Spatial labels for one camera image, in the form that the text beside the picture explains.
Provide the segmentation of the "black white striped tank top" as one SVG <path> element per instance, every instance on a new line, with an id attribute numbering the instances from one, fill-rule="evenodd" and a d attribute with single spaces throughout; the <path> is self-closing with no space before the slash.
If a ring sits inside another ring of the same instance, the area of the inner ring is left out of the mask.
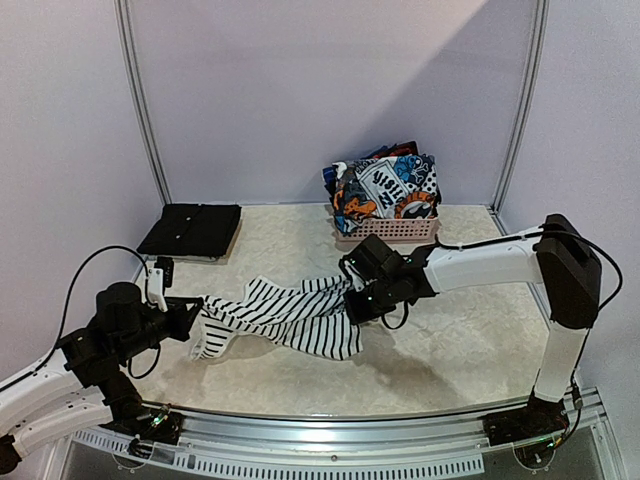
<path id="1" fill-rule="evenodd" d="M 285 288 L 258 276 L 241 301 L 208 295 L 197 317 L 194 360 L 221 357 L 232 340 L 257 336 L 307 355 L 344 361 L 363 350 L 362 332 L 350 323 L 343 295 L 351 282 L 342 275 L 304 280 Z"/>

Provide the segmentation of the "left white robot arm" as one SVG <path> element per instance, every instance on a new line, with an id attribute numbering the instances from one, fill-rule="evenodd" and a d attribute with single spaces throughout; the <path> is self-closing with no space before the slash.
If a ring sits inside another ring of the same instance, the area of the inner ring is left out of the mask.
<path id="1" fill-rule="evenodd" d="M 185 342 L 204 305 L 200 297 L 143 302 L 140 288 L 118 282 L 96 296 L 84 328 L 1 385 L 1 472 L 8 474 L 41 446 L 101 426 L 135 442 L 177 444 L 183 415 L 150 408 L 126 370 L 137 355 Z"/>

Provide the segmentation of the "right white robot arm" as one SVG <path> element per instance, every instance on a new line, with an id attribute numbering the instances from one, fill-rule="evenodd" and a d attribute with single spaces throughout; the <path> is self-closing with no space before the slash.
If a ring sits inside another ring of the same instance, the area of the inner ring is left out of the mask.
<path id="1" fill-rule="evenodd" d="M 546 292 L 551 327 L 532 389 L 517 427 L 537 436 L 556 417 L 589 331 L 601 309 L 602 264 L 595 247 L 566 217 L 511 236 L 473 244 L 420 246 L 402 255 L 371 234 L 339 262 L 352 281 L 345 308 L 354 325 L 391 313 L 398 305 L 486 285 L 539 284 Z"/>

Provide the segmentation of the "pink plastic laundry basket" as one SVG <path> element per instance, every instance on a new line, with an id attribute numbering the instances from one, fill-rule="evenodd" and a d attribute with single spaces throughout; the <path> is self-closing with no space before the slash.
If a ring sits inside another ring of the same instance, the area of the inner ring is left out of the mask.
<path id="1" fill-rule="evenodd" d="M 376 235 L 390 243 L 424 243 L 435 241 L 441 222 L 438 218 L 379 219 L 353 221 L 344 215 L 334 216 L 337 239 L 357 243 L 369 235 Z"/>

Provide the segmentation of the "colourful printed clothes pile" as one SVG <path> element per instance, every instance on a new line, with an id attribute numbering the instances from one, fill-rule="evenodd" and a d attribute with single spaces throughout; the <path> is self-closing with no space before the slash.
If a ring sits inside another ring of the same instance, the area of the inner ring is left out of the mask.
<path id="1" fill-rule="evenodd" d="M 442 201 L 436 159 L 419 152 L 414 141 L 334 162 L 322 178 L 342 235 L 360 231 L 370 220 L 435 219 Z"/>

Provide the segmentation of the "folded black shirt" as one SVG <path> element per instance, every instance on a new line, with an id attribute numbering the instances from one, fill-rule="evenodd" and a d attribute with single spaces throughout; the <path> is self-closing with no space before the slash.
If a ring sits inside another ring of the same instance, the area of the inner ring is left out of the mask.
<path id="1" fill-rule="evenodd" d="M 170 257 L 223 257 L 235 236 L 241 212 L 242 207 L 237 204 L 167 204 L 137 252 Z"/>

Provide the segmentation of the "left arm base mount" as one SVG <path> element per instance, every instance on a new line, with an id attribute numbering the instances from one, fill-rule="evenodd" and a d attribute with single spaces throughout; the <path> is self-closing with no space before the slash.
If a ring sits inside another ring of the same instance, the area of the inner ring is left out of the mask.
<path id="1" fill-rule="evenodd" d="M 144 408 L 129 419 L 114 420 L 101 428 L 127 435 L 131 438 L 126 452 L 129 456 L 150 459 L 158 444 L 176 446 L 181 437 L 185 416 L 169 405 L 160 408 Z"/>

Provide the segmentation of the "aluminium front rail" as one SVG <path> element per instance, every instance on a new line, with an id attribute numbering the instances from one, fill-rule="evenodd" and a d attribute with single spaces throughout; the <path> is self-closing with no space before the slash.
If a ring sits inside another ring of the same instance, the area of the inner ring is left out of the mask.
<path id="1" fill-rule="evenodd" d="M 267 417 L 184 409 L 175 445 L 130 456 L 129 438 L 101 428 L 57 441 L 46 479 L 622 479 L 625 468 L 596 389 L 568 407 L 572 436 L 547 455 L 531 441 L 497 444 L 489 414 L 522 399 L 441 414 Z"/>

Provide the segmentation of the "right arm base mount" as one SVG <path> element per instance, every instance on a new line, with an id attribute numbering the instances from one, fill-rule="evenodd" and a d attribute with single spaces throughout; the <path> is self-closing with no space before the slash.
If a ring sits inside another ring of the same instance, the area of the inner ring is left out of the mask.
<path id="1" fill-rule="evenodd" d="M 573 422 L 563 400 L 552 403 L 533 394 L 525 406 L 490 413 L 481 418 L 491 447 L 510 444 L 517 462 L 525 469 L 547 469 L 556 451 L 575 433 L 582 416 L 583 399 L 572 385 L 571 401 L 576 411 Z"/>

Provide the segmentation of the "right aluminium frame post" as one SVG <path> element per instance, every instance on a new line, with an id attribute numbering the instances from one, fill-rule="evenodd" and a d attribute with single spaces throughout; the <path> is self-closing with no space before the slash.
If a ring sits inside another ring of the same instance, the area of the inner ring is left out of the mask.
<path id="1" fill-rule="evenodd" d="M 538 0 L 535 2 L 531 35 L 524 65 L 522 85 L 518 97 L 516 117 L 511 129 L 506 157 L 490 204 L 490 210 L 495 216 L 498 216 L 505 206 L 509 187 L 515 173 L 519 151 L 524 140 L 541 65 L 549 4 L 550 2 L 548 0 Z"/>

